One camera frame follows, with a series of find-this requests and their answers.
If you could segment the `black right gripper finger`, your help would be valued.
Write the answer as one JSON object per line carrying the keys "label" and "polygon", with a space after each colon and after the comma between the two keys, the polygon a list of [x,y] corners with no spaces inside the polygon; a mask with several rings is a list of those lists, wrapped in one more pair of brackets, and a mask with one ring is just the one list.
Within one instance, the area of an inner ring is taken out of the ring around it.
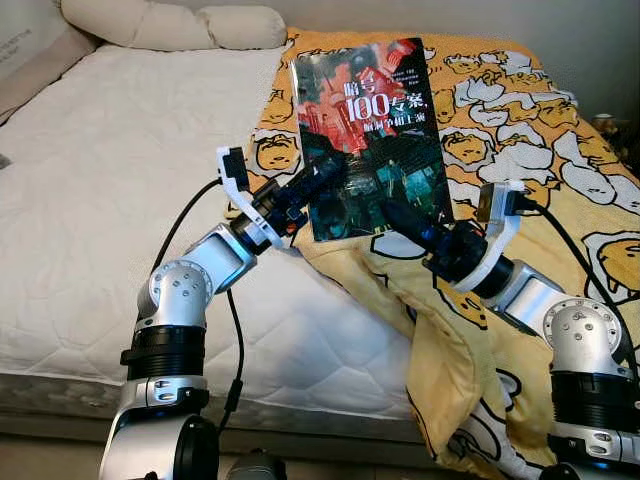
{"label": "black right gripper finger", "polygon": [[407,202],[387,198],[380,202],[380,210],[392,230],[401,233],[408,241],[426,251],[434,251],[438,247],[442,233],[439,225],[430,216],[421,214]]}

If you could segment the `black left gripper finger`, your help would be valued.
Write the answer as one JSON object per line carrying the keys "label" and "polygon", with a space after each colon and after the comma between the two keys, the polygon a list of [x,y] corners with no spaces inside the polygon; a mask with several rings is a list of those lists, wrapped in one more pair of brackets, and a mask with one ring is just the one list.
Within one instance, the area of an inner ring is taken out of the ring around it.
{"label": "black left gripper finger", "polygon": [[329,188],[347,170],[344,156],[317,157],[292,178],[292,205],[310,204],[312,197]]}

